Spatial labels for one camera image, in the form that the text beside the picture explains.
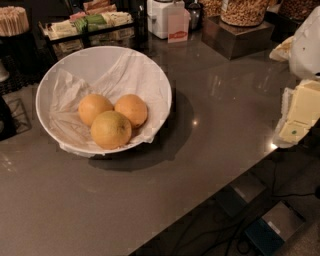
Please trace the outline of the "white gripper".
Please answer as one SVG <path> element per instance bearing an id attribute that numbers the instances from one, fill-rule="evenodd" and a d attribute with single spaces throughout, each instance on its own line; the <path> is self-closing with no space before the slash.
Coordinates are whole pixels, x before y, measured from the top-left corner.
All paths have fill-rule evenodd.
<path id="1" fill-rule="evenodd" d="M 278 148 L 297 145 L 320 119 L 320 6 L 316 7 L 293 37 L 269 54 L 274 61 L 289 60 L 290 71 L 302 80 L 282 95 L 281 114 L 273 144 Z"/>

